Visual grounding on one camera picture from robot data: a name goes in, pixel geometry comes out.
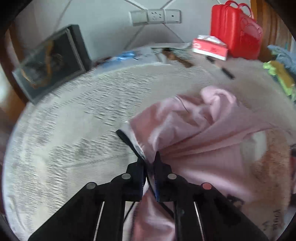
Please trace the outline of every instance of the white switch plate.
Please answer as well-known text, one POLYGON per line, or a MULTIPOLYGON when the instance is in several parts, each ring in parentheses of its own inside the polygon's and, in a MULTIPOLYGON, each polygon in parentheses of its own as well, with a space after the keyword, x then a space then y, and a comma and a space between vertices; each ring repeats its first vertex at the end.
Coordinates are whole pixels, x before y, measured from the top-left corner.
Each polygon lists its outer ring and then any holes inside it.
POLYGON ((131 23, 133 26, 147 24, 147 10, 130 11, 131 23))
POLYGON ((148 23, 164 23, 165 15, 163 9, 148 9, 148 23))
POLYGON ((166 23, 180 23, 181 11, 177 9, 165 9, 165 22, 166 23))

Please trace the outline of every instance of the pink cloth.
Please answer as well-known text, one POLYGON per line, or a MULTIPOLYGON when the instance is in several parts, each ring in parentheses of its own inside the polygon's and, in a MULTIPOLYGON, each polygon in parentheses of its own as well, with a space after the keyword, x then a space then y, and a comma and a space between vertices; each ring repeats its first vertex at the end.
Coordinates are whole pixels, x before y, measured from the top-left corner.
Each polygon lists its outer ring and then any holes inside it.
MULTIPOLYGON (((223 195, 253 202, 254 182, 246 171, 240 143, 272 125, 226 90, 209 86, 200 94, 200 98, 178 95, 165 99, 132 118, 129 129, 136 145, 150 163, 160 151, 162 161, 190 183, 209 182, 223 195)), ((174 238, 173 220, 151 191, 146 192, 137 207, 133 240, 174 238)))

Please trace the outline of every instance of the wooden headboard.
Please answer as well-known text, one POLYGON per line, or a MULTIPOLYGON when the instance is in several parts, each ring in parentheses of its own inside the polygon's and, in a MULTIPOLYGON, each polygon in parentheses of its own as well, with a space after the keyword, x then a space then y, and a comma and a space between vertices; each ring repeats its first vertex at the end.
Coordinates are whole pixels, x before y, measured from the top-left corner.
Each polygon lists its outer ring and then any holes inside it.
POLYGON ((258 24, 263 28, 258 59, 262 62, 272 59, 268 45, 277 45, 290 51, 292 35, 276 11, 265 0, 251 0, 251 9, 258 24))

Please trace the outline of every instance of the red handle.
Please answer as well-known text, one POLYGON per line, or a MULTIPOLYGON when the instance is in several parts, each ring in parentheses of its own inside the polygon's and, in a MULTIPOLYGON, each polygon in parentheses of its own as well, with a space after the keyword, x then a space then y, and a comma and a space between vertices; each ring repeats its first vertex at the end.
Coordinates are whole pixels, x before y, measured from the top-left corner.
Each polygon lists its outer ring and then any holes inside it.
POLYGON ((249 7, 247 4, 245 4, 245 3, 240 3, 240 4, 238 5, 238 8, 239 8, 239 9, 242 9, 242 7, 247 7, 247 8, 250 10, 250 13, 251 13, 250 17, 251 17, 252 19, 254 19, 254 14, 253 14, 252 10, 250 9, 250 7, 249 7))
POLYGON ((230 4, 232 4, 232 3, 236 4, 237 7, 239 7, 239 5, 237 4, 237 2, 236 2, 236 1, 233 1, 233 0, 228 0, 228 1, 225 3, 225 5, 230 5, 230 4))

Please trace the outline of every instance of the red suitcase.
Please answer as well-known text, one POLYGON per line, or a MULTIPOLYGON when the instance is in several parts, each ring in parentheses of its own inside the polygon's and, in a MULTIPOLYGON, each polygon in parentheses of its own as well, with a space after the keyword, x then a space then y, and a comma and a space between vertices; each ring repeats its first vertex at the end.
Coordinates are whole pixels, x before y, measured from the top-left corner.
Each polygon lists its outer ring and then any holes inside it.
POLYGON ((245 3, 227 1, 212 8, 211 35, 227 44, 229 53, 235 57, 257 59, 263 35, 252 10, 245 3), (243 6, 249 8, 251 16, 244 14, 243 6))

